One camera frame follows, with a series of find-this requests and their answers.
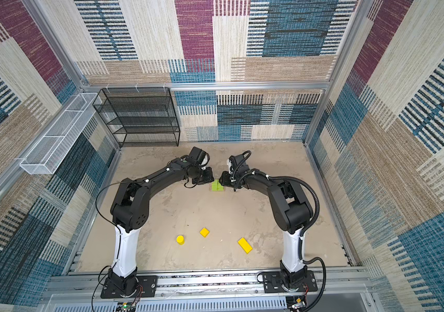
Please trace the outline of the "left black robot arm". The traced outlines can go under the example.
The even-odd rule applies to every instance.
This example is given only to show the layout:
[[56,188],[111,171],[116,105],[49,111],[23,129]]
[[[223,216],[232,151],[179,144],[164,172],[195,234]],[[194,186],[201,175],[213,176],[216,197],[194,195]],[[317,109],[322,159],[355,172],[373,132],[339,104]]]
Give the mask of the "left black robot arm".
[[114,261],[105,283],[117,296],[130,297],[138,291],[137,243],[140,229],[149,218],[151,198],[179,181],[191,179],[195,186],[213,182],[209,161],[207,152],[194,147],[189,155],[173,159],[144,178],[127,178],[119,183],[110,209],[115,226]]

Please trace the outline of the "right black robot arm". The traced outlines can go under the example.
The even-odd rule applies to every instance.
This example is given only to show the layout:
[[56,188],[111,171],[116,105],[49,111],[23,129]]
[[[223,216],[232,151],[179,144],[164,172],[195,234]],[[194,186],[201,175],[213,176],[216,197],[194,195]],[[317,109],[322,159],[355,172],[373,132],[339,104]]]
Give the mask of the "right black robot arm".
[[273,218],[283,232],[283,256],[280,260],[280,279],[283,288],[295,291],[308,277],[304,260],[304,237],[317,220],[315,211],[304,189],[310,186],[289,176],[269,176],[261,170],[250,168],[247,160],[250,151],[228,158],[228,170],[219,178],[224,187],[234,191],[248,189],[260,192],[269,199]]

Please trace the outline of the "small yellow square block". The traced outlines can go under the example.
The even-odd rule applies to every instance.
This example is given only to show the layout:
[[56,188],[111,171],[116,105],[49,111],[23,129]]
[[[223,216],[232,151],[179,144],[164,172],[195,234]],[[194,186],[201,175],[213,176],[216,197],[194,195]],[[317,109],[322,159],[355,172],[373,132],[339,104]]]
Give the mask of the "small yellow square block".
[[202,230],[200,231],[200,234],[203,236],[203,237],[207,237],[209,234],[210,234],[210,231],[207,229],[207,228],[202,228]]

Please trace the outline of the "long yellow block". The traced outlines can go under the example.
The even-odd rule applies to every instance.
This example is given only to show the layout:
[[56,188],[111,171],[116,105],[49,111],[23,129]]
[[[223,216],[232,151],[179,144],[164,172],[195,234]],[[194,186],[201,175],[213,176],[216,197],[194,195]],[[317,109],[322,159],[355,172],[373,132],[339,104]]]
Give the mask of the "long yellow block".
[[249,242],[244,237],[239,239],[237,241],[237,243],[239,244],[239,246],[243,249],[243,251],[246,254],[249,254],[253,250],[253,247],[249,244]]

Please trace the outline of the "yellow cylinder block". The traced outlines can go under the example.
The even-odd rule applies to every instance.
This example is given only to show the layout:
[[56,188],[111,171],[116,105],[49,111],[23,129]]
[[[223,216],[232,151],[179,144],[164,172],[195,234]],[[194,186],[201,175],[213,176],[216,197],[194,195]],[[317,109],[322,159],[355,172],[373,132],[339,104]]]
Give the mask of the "yellow cylinder block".
[[177,242],[179,245],[183,245],[183,244],[185,243],[185,237],[184,237],[183,235],[179,235],[179,236],[177,236],[177,237],[176,237],[176,242]]

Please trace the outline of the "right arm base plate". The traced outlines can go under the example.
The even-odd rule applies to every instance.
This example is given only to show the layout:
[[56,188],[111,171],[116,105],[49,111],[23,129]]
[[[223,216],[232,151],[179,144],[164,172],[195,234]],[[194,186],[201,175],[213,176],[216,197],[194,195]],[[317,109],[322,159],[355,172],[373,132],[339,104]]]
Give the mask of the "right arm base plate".
[[284,271],[261,272],[257,281],[263,284],[265,293],[303,293],[318,291],[317,280],[311,270],[287,274]]

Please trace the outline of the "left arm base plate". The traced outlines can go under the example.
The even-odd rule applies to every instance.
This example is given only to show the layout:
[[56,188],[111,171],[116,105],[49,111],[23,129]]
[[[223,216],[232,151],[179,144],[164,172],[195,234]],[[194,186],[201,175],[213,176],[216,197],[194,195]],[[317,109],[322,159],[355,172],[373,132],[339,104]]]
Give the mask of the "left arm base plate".
[[107,277],[101,299],[152,298],[156,294],[157,276]]

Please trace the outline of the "aluminium front rail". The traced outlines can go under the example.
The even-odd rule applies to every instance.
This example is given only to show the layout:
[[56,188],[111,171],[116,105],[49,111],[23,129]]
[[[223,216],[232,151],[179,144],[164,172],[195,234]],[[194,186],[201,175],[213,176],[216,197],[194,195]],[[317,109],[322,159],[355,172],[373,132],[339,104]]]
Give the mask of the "aluminium front rail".
[[51,278],[38,311],[383,311],[362,267],[312,267],[287,291],[275,269],[140,272],[142,295],[101,298],[96,273]]

